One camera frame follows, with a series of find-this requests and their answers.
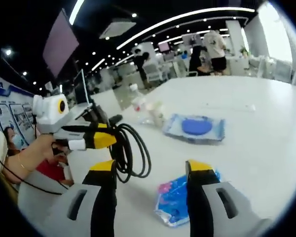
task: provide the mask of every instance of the office room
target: office room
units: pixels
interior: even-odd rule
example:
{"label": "office room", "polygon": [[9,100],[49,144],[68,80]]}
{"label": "office room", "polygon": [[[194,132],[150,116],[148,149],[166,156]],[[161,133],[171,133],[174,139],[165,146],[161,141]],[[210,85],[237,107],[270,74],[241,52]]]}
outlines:
{"label": "office room", "polygon": [[296,5],[2,0],[0,14],[14,233],[296,235]]}

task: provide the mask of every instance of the display board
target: display board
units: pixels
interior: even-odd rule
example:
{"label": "display board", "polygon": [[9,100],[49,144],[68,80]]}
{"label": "display board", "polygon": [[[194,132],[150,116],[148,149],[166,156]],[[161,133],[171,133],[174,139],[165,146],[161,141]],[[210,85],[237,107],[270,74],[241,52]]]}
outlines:
{"label": "display board", "polygon": [[33,94],[0,78],[0,130],[13,127],[21,135],[23,148],[35,139],[32,114]]}

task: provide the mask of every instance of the white table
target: white table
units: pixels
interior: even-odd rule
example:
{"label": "white table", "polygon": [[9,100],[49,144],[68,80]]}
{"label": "white table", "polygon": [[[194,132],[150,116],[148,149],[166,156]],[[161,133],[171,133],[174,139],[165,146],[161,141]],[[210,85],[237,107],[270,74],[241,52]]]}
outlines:
{"label": "white table", "polygon": [[[157,129],[135,125],[132,108],[122,114],[145,141],[152,170],[146,179],[118,183],[115,235],[189,236],[189,224],[170,229],[154,214],[158,185],[185,173],[185,161],[196,159],[217,168],[225,181],[246,195],[261,218],[276,219],[296,192],[296,87],[248,77],[171,79],[147,95],[160,100],[165,114],[199,114],[226,119],[226,138],[218,146],[188,144]],[[135,169],[141,167],[132,140]],[[107,150],[72,152],[75,182],[88,168],[109,158]]]}

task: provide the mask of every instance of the black shorts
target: black shorts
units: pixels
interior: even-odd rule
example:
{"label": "black shorts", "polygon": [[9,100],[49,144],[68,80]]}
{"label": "black shorts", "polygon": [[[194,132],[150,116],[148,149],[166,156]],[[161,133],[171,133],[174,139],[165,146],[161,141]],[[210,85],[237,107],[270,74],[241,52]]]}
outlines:
{"label": "black shorts", "polygon": [[212,66],[214,71],[221,72],[226,69],[227,61],[225,57],[222,58],[212,58]]}

